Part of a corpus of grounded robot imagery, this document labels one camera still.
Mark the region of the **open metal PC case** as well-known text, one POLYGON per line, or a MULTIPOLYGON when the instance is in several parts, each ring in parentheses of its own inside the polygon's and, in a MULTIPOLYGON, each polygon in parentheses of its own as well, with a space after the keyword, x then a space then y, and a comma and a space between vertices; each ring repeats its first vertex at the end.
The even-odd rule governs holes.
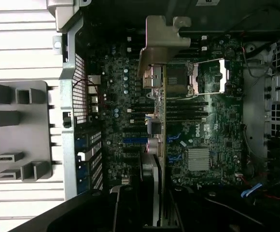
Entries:
POLYGON ((55 17, 57 30, 63 35, 60 95, 67 201, 86 191, 101 190, 109 193, 113 188, 92 188, 87 180, 90 175, 88 167, 102 150, 98 141, 101 128, 92 122, 87 110, 85 63, 88 50, 103 41, 136 34, 144 36, 141 51, 146 46, 148 16, 162 15, 168 26, 172 25, 174 17, 183 16, 191 19, 191 26, 180 28, 179 35, 189 38, 191 42, 192 36, 198 34, 231 34, 240 40, 243 63, 243 122, 240 132, 244 163, 241 182, 238 185, 222 186, 177 185, 165 170, 162 226, 158 227, 151 225, 152 219, 148 215, 148 184, 144 183, 141 176, 137 185, 120 184, 130 185, 136 192, 142 224, 140 232, 182 232, 168 192, 175 186, 193 190, 230 189, 237 191, 241 198, 265 206, 280 216, 280 138, 269 137, 265 133, 268 111, 266 100, 269 98, 266 96, 266 80, 271 78, 269 71, 273 69, 268 55, 273 51, 271 46, 280 40, 280 0, 46 2, 48 11, 55 17))

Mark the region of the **green motherboard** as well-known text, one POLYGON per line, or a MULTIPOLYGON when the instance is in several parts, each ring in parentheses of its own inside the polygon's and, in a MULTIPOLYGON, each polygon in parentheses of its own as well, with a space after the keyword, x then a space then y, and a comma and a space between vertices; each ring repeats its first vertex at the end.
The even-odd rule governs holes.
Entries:
MULTIPOLYGON (((141 155, 146 151, 147 117, 154 102, 137 76, 144 36, 128 34, 98 43, 86 56, 87 110, 101 128, 102 150, 88 169, 92 188, 137 185, 141 155)), ((177 185, 238 185, 243 166, 243 63, 237 36, 198 34, 191 47, 174 61, 207 61, 223 58, 229 63, 229 80, 222 94, 170 98, 166 103, 166 173, 177 185), (210 169, 188 170, 188 147, 210 150, 210 169)))

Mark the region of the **CPU socket with metal frame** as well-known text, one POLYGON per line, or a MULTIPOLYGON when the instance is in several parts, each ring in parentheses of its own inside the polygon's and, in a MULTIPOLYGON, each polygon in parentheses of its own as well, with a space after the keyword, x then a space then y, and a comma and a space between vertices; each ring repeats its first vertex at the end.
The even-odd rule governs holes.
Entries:
POLYGON ((174 61, 167 65, 166 94, 170 98, 222 94, 229 80, 229 62, 223 58, 207 61, 174 61))

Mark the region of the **silver chipset heatsink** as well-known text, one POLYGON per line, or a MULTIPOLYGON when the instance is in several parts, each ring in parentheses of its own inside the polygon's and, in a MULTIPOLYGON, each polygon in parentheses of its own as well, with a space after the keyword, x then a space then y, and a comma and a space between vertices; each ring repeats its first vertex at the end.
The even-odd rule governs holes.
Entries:
POLYGON ((210 169, 210 150, 205 147, 188 147, 188 170, 192 172, 208 171, 210 169))

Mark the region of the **grey plastic parts rack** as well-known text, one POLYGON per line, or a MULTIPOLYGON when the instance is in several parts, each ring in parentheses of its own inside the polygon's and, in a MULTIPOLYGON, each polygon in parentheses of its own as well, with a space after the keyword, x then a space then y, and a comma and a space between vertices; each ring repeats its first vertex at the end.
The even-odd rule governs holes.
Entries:
POLYGON ((50 178, 50 143, 48 85, 0 82, 0 180, 50 178))

